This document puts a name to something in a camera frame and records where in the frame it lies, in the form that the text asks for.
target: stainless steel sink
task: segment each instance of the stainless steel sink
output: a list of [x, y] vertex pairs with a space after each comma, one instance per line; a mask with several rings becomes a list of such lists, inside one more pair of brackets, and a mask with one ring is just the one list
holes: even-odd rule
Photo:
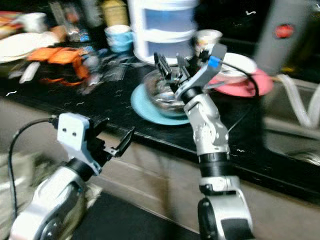
[[[294, 82], [305, 108], [308, 109], [318, 85], [296, 79]], [[300, 125], [281, 82], [274, 83], [273, 90], [263, 99], [263, 107], [264, 144], [268, 149], [297, 158], [304, 155], [306, 161], [320, 156], [320, 128], [308, 129]]]

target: cable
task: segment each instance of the cable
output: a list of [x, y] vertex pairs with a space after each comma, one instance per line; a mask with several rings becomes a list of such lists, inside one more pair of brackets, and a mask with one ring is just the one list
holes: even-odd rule
[[[236, 66], [233, 66], [229, 63], [226, 63], [224, 61], [221, 61], [222, 64], [227, 65], [243, 74], [245, 74], [248, 77], [248, 80], [253, 84], [254, 86], [254, 98], [255, 99], [259, 99], [259, 87], [257, 82], [254, 80], [254, 78], [252, 77], [252, 75]], [[230, 133], [232, 131], [232, 129], [234, 129], [248, 114], [249, 112], [251, 112], [252, 109], [254, 109], [255, 105], [252, 105], [229, 129], [228, 129], [228, 133]]]
[[39, 124], [39, 123], [45, 123], [49, 122], [52, 123], [54, 118], [42, 118], [38, 119], [35, 121], [31, 121], [28, 124], [24, 125], [21, 127], [13, 136], [13, 139], [11, 141], [9, 150], [8, 150], [8, 176], [9, 176], [9, 181], [10, 181], [10, 191], [11, 191], [11, 201], [12, 201], [12, 208], [13, 208], [13, 222], [16, 220], [18, 216], [18, 203], [17, 203], [17, 191], [16, 191], [16, 184], [15, 184], [15, 176], [14, 176], [14, 170], [13, 170], [13, 165], [12, 165], [12, 155], [13, 155], [13, 150], [15, 143], [20, 136], [20, 134], [28, 129], [29, 127]]

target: pink plate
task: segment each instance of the pink plate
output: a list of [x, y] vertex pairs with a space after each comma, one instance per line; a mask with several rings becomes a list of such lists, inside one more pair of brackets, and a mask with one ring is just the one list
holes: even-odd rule
[[[272, 90], [274, 83], [271, 77], [261, 69], [258, 69], [256, 72], [254, 72], [252, 74], [252, 77], [258, 85], [260, 96], [266, 95]], [[211, 85], [216, 83], [218, 83], [218, 81], [215, 80], [214, 77], [208, 84]], [[219, 86], [216, 87], [215, 90], [223, 94], [237, 97], [253, 97], [255, 95], [254, 84], [248, 80], [239, 83], [232, 83]]]

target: blue cup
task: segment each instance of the blue cup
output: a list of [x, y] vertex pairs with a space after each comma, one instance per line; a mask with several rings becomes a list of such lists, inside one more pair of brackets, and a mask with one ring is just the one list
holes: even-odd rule
[[133, 42], [133, 33], [127, 25], [113, 25], [104, 29], [106, 40], [115, 53], [130, 50]]

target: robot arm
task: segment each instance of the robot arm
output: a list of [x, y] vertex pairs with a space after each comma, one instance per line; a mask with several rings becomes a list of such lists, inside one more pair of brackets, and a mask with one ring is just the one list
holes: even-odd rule
[[[199, 159], [199, 188], [205, 196], [198, 204], [202, 240], [254, 239], [249, 208], [240, 189], [239, 178], [234, 175], [229, 161], [228, 130], [220, 120], [216, 105], [202, 91], [220, 71], [226, 51], [224, 45], [215, 44], [207, 63], [193, 77], [185, 75], [181, 65], [180, 77], [170, 76], [176, 99], [185, 103], [184, 111], [192, 126]], [[163, 60], [165, 58], [155, 57], [158, 68], [166, 65], [157, 62]], [[163, 75], [170, 71], [160, 72]]]
[[134, 128], [118, 147], [104, 150], [105, 142], [97, 135], [107, 121], [94, 125], [80, 114], [59, 116], [57, 140], [70, 161], [37, 187], [30, 205], [14, 221], [10, 240], [64, 240], [72, 233], [83, 215], [81, 208], [75, 208], [85, 202], [85, 182], [98, 175], [112, 157], [120, 157], [132, 141]]

